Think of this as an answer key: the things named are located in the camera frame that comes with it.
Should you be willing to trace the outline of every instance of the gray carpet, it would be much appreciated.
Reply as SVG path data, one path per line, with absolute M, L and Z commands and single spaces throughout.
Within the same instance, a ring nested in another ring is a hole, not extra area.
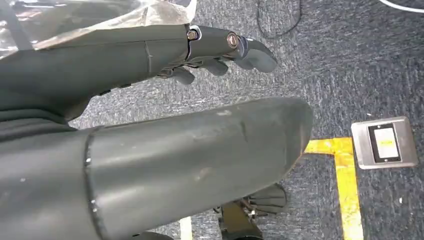
M 424 8 L 421 0 L 394 2 Z M 298 0 L 199 0 L 195 24 L 263 41 L 278 58 L 277 70 L 262 74 L 232 64 L 224 77 L 199 70 L 189 87 L 151 79 L 94 98 L 72 125 L 128 123 L 270 96 L 308 101 L 315 112 L 314 138 L 349 136 L 356 121 L 408 116 L 421 165 L 359 169 L 362 224 L 366 240 L 424 239 L 424 14 L 377 0 L 302 0 L 300 23 L 279 36 L 295 24 L 299 6 Z M 342 239 L 331 157 L 305 156 L 282 185 L 289 197 L 286 211 L 258 223 L 266 239 Z M 196 240 L 220 239 L 211 211 L 192 220 Z M 157 231 L 178 237 L 179 225 Z

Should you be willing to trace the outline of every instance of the metal bolt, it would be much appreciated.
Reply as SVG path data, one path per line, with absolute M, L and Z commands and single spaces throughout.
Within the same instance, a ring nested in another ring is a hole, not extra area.
M 230 48 L 235 49 L 239 45 L 239 38 L 234 32 L 230 32 L 226 38 Z
M 199 34 L 196 30 L 190 30 L 187 32 L 188 40 L 196 40 L 199 38 Z

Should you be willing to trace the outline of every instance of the yellow tape line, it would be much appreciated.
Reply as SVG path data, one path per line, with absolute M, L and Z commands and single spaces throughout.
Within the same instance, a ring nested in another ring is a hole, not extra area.
M 311 140 L 305 153 L 334 155 L 344 240 L 363 240 L 352 139 Z

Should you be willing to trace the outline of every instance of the yellow floor marking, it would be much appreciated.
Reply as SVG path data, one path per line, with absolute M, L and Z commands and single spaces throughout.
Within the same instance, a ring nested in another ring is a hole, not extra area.
M 185 217 L 179 221 L 181 240 L 193 240 L 192 218 Z
M 363 240 L 352 139 L 311 140 L 305 153 L 334 155 L 344 240 Z

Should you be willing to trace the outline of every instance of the plastic bag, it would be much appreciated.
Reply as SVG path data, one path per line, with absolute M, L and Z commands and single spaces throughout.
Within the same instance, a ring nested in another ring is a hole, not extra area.
M 0 0 L 0 59 L 96 30 L 190 23 L 197 0 Z

